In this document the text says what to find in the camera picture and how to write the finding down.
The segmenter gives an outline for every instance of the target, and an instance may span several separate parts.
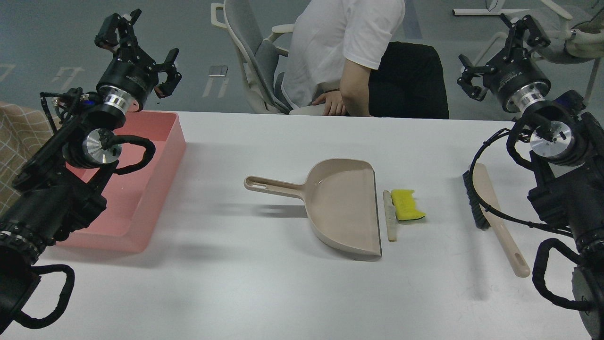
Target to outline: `yellow sponge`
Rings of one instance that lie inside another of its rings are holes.
[[[392,190],[392,204],[396,208],[396,218],[400,221],[418,220],[426,214],[415,208],[412,194],[415,190],[395,189]]]

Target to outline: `beige dustpan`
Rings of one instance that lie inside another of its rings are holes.
[[[304,201],[315,235],[346,252],[382,255],[375,176],[367,162],[328,159],[315,165],[302,185],[247,177],[245,188]]]

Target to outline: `person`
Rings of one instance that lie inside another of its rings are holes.
[[[404,0],[311,0],[295,22],[281,90],[293,107],[329,116],[447,119],[432,47],[391,42]]]

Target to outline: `gray floor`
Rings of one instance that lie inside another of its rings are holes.
[[[591,8],[597,0],[556,0],[560,5],[575,5],[595,14],[604,4]],[[251,113],[243,96],[240,70],[233,45],[225,31],[210,24],[210,3],[198,1],[15,1],[0,2],[0,100],[39,107],[41,91],[64,92],[69,87],[93,91],[107,67],[111,54],[94,45],[105,17],[130,13],[140,8],[143,14],[135,25],[141,47],[158,62],[173,47],[180,48],[178,70],[183,80],[172,97],[150,97],[150,110],[217,111]],[[252,0],[261,29],[293,23],[309,0]],[[495,17],[455,17],[452,8],[484,8],[483,0],[407,0],[407,15],[395,39],[433,45],[445,69],[449,109],[453,119],[509,120],[495,99],[484,102],[466,97],[455,83],[460,75],[461,53],[471,59],[496,32],[506,31]],[[541,7],[538,0],[508,0],[505,8]],[[288,39],[279,41],[285,47]],[[204,97],[211,65],[227,65],[228,85],[222,97],[223,80],[217,80]],[[553,86],[549,97],[566,90],[585,92],[592,62],[579,65],[539,66]],[[604,121],[604,75],[600,72],[590,102],[590,111]]]

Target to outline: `pink plastic tray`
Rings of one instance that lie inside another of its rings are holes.
[[[127,175],[113,175],[103,191],[107,209],[86,229],[73,232],[59,246],[142,252],[151,239],[172,179],[185,151],[178,115],[167,112],[128,113],[126,124],[116,134],[148,138],[156,147],[153,160]],[[144,149],[124,144],[119,168],[141,160]],[[96,169],[74,169],[88,181]]]

